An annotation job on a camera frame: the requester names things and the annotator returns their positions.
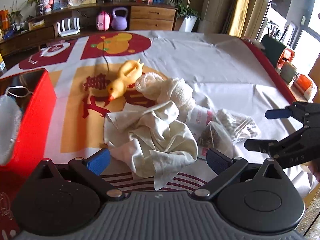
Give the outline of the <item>wooden tv cabinet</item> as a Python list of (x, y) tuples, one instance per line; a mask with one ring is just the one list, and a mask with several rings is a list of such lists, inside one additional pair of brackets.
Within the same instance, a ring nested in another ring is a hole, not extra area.
[(173, 31), (176, 20), (177, 9), (166, 4), (85, 4), (32, 18), (27, 23), (28, 31), (1, 42), (1, 54), (8, 56), (54, 40), (73, 39), (96, 31)]

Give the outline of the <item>yellow rubber duck toy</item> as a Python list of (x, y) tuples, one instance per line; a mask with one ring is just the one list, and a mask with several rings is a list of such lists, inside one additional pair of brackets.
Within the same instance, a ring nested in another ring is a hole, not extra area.
[(113, 101), (123, 96), (127, 90), (127, 86), (134, 84), (143, 73), (144, 63), (139, 60), (125, 61), (117, 72), (117, 78), (108, 86), (108, 100)]

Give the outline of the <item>white red printed packet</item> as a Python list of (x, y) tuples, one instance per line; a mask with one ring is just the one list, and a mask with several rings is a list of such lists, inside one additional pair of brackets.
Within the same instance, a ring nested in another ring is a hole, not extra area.
[(213, 119), (214, 112), (212, 109), (195, 106), (187, 114), (186, 124), (190, 129), (205, 129)]

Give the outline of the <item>white gauze towel roll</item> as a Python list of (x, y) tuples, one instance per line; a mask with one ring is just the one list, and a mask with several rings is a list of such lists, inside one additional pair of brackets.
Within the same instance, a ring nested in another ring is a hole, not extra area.
[(165, 80), (156, 73), (148, 72), (137, 79), (135, 88), (157, 104), (173, 101), (182, 111), (190, 111), (196, 105), (193, 89), (178, 77)]

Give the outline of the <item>cream white cloth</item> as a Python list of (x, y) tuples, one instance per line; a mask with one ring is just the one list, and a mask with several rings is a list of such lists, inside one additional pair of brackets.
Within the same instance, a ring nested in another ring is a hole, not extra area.
[(127, 103), (122, 111), (107, 113), (104, 142), (111, 156), (135, 178), (153, 178), (154, 188), (163, 188), (198, 156), (196, 140), (179, 113), (173, 101), (149, 108)]

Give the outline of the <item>potted green tree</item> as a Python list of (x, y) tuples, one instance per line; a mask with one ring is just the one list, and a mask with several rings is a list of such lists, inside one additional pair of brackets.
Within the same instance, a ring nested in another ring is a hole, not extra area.
[(191, 33), (199, 13), (197, 10), (190, 7), (191, 0), (167, 0), (170, 5), (177, 9), (177, 19), (182, 20), (182, 24), (178, 31)]

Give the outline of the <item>white printed tablecloth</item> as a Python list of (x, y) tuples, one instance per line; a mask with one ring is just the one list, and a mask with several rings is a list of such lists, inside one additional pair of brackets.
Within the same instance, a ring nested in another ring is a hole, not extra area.
[(114, 102), (103, 87), (120, 65), (140, 60), (146, 71), (184, 79), (196, 105), (250, 116), (261, 138), (280, 140), (302, 127), (293, 118), (269, 120), (265, 112), (283, 108), (287, 100), (270, 78), (267, 60), (239, 38), (177, 31), (97, 34), (40, 49), (12, 67), (7, 76), (45, 68), (57, 97), (44, 155), (55, 163), (88, 157), (103, 145), (104, 116), (126, 103), (149, 107), (134, 87)]

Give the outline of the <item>clear bag of dried tea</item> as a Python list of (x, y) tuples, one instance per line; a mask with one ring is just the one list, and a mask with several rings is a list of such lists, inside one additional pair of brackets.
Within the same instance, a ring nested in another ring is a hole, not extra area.
[(208, 150), (214, 148), (232, 158), (236, 156), (234, 146), (237, 143), (258, 138), (260, 134), (257, 123), (250, 116), (219, 109), (197, 140), (199, 156), (205, 159)]

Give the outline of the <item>purple kettlebell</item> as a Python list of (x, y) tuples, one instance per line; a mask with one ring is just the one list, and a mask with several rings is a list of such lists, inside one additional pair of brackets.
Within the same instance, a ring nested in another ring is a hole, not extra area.
[[(117, 16), (116, 12), (123, 11), (125, 12), (124, 16)], [(111, 26), (114, 30), (122, 31), (127, 28), (127, 15), (129, 11), (126, 7), (117, 7), (112, 10), (113, 20), (111, 22)]]

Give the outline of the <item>small potted plant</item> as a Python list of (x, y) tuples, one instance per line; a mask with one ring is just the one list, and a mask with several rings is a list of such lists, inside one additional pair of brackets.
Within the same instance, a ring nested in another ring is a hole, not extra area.
[(44, 14), (44, 5), (42, 0), (27, 0), (27, 4), (30, 6), (35, 4), (36, 16), (42, 16)]

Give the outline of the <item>white wifi router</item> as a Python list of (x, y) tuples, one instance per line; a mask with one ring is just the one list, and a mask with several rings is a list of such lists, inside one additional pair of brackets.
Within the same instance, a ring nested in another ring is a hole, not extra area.
[(57, 32), (60, 37), (72, 36), (80, 33), (80, 19), (66, 18), (57, 22)]

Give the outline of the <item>white mesh laundry bag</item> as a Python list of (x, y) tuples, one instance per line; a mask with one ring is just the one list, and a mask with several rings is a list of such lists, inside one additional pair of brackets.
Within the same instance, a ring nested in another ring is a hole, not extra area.
[(13, 155), (22, 120), (17, 99), (25, 99), (32, 92), (24, 86), (11, 86), (1, 95), (1, 165), (7, 165)]

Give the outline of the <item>pink toy case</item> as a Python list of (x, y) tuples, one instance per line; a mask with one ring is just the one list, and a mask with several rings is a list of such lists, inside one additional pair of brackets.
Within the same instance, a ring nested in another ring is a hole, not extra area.
[(96, 26), (98, 31), (107, 31), (110, 27), (111, 16), (105, 11), (101, 11), (96, 19)]

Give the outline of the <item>red metal tin box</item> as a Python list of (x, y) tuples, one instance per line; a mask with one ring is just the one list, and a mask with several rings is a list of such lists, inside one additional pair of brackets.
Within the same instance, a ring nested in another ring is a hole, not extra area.
[(36, 69), (1, 79), (1, 95), (11, 86), (27, 87), (32, 94), (17, 99), (22, 120), (13, 155), (7, 165), (1, 165), (1, 239), (12, 239), (19, 228), (11, 211), (11, 203), (23, 183), (44, 156), (50, 120), (56, 94), (45, 69)]

